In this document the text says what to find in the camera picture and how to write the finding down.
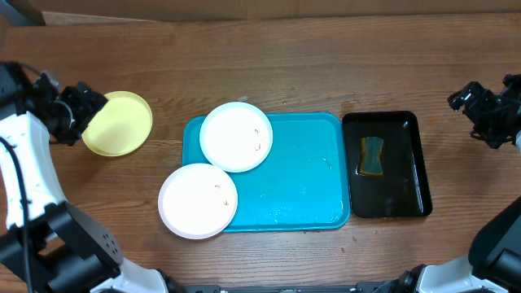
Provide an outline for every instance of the blue tray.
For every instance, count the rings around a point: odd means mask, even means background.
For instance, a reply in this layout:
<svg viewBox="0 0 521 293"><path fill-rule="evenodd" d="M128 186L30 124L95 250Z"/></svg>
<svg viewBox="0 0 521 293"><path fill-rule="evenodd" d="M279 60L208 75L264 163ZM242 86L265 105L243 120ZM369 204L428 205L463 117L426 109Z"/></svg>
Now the blue tray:
<svg viewBox="0 0 521 293"><path fill-rule="evenodd" d="M274 143L253 170L228 173L237 213L225 232L337 229L351 213L344 140L330 113L268 114ZM208 163L199 144L205 116L185 127L182 165Z"/></svg>

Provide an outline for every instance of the wood grain surface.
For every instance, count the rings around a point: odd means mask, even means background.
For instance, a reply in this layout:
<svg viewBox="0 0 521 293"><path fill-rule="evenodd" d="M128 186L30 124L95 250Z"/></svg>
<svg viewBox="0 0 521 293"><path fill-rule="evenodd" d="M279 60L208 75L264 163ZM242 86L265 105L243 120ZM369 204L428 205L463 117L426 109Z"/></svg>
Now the wood grain surface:
<svg viewBox="0 0 521 293"><path fill-rule="evenodd" d="M518 14L487 14L9 28L0 57L150 103L151 136L131 155L102 157L81 142L51 148L68 199L110 229L127 258L186 285L338 285L465 255L480 227L519 196L516 148L471 139L471 122L447 97L469 81L498 91L506 72L521 72L520 24ZM243 96L265 112L414 112L434 212L352 215L320 233L174 236L157 195L181 166L183 129ZM0 291L24 285L2 268Z"/></svg>

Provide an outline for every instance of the white plate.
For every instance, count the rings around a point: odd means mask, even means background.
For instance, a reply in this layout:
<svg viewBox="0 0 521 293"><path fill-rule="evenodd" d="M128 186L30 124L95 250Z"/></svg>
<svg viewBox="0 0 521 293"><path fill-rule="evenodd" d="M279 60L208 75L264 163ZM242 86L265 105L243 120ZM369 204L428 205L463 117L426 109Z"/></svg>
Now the white plate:
<svg viewBox="0 0 521 293"><path fill-rule="evenodd" d="M189 164L161 186L160 217L175 234L203 239L221 232L237 211L237 189L226 172L211 164Z"/></svg>
<svg viewBox="0 0 521 293"><path fill-rule="evenodd" d="M204 119L199 142L206 159L226 172L245 172L269 154L274 133L268 117L249 103L215 108Z"/></svg>

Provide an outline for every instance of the sponge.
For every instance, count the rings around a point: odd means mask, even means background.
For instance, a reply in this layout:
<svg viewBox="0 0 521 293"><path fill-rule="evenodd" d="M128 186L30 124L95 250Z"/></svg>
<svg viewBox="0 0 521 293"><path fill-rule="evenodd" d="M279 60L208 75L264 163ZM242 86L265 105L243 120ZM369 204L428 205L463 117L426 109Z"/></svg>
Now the sponge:
<svg viewBox="0 0 521 293"><path fill-rule="evenodd" d="M358 172L362 175L382 176L383 139L367 137L360 141L361 162Z"/></svg>

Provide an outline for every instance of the yellow plate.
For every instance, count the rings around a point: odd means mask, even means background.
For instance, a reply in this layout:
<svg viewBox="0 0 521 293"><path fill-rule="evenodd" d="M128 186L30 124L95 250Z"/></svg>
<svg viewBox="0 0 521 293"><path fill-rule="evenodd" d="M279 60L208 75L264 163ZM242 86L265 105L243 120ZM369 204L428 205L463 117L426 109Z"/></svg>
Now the yellow plate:
<svg viewBox="0 0 521 293"><path fill-rule="evenodd" d="M140 147L152 129L152 111L140 96L116 91L83 132L83 142L96 154L126 155Z"/></svg>

